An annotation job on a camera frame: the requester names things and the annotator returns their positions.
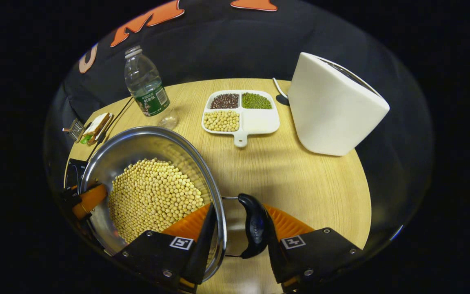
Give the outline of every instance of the pot handle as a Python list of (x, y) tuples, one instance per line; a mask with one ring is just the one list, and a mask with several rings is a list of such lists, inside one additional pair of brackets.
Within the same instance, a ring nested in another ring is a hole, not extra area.
[(224, 199), (238, 199), (246, 210), (246, 237), (248, 248), (241, 255), (229, 255), (243, 259), (259, 255), (266, 249), (269, 242), (269, 215), (266, 208), (253, 196), (240, 193), (237, 197), (223, 197)]

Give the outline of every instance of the round wooden table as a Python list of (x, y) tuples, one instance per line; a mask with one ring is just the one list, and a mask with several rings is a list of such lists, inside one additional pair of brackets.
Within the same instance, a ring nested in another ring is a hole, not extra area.
[[(279, 80), (287, 93), (290, 82)], [(276, 102), (280, 128), (267, 135), (248, 137), (239, 149), (233, 136), (209, 134), (201, 127), (204, 104), (211, 93), (246, 89), (278, 95), (273, 80), (230, 78), (203, 80), (165, 87), (179, 117), (174, 131), (184, 136), (201, 153), (222, 196), (243, 192), (259, 199), (315, 229), (332, 227), (363, 248), (371, 226), (369, 188), (356, 151), (342, 157), (325, 156), (305, 149), (297, 138), (289, 106)], [(118, 114), (125, 98), (95, 111), (85, 125), (103, 112)], [(134, 102), (108, 131), (107, 139), (140, 125), (157, 125), (159, 117), (145, 117)], [(73, 145), (69, 158), (86, 160), (94, 146)], [(244, 234), (246, 213), (237, 201), (224, 200), (227, 216), (228, 254), (240, 254), (247, 246)], [(250, 259), (225, 257), (211, 279), (199, 285), (198, 293), (279, 294), (267, 249)]]

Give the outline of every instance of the orange letter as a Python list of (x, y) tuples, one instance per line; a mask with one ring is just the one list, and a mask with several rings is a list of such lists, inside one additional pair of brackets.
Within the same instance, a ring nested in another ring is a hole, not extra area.
[(122, 41), (128, 38), (129, 33), (126, 32), (126, 29), (132, 32), (139, 32), (145, 22), (153, 15), (151, 20), (146, 24), (146, 26), (154, 26), (160, 24), (161, 22), (165, 22), (169, 19), (176, 18), (184, 13), (184, 9), (179, 9), (179, 0), (174, 0), (172, 2), (168, 2), (156, 8), (153, 8), (151, 11), (140, 15), (120, 28), (117, 29), (115, 32), (115, 37), (110, 44), (110, 47), (115, 47)]
[(90, 69), (90, 67), (93, 65), (93, 62), (95, 61), (95, 56), (97, 55), (98, 44), (99, 43), (95, 44), (92, 47), (92, 50), (90, 51), (90, 59), (88, 60), (88, 63), (86, 62), (86, 53), (79, 60), (79, 72), (80, 73), (86, 73), (88, 69)]
[(277, 6), (271, 4), (269, 0), (237, 0), (231, 2), (235, 8), (256, 9), (259, 11), (277, 11)]

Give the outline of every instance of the bottle cap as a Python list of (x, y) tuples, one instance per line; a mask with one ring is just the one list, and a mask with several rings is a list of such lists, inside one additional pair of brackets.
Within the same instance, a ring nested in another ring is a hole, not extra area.
[(135, 55), (137, 55), (141, 52), (142, 52), (142, 49), (140, 48), (140, 46), (135, 46), (133, 48), (130, 48), (130, 49), (126, 50), (126, 52), (124, 53), (125, 54), (124, 58), (128, 59), (128, 58), (130, 58), (132, 56), (135, 56)]

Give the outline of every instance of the white divided tray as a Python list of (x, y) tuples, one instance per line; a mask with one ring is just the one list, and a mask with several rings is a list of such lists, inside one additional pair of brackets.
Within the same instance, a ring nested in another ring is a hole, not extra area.
[[(243, 108), (242, 107), (242, 93), (254, 93), (259, 94), (271, 102), (271, 109), (253, 109), (253, 108)], [(237, 108), (219, 108), (211, 109), (211, 102), (218, 95), (222, 94), (238, 94), (239, 103)], [(239, 130), (235, 132), (217, 132), (211, 131), (206, 128), (204, 125), (204, 113), (206, 112), (215, 112), (218, 110), (222, 111), (234, 111), (240, 114), (239, 116)], [(263, 91), (253, 91), (253, 90), (224, 90), (217, 91), (210, 95), (206, 105), (204, 106), (204, 112), (201, 119), (201, 125), (206, 132), (213, 134), (227, 134), (233, 135), (235, 138), (235, 146), (245, 147), (248, 144), (248, 135), (250, 134), (270, 134), (278, 130), (280, 126), (280, 121), (278, 119), (277, 107), (271, 95)]]

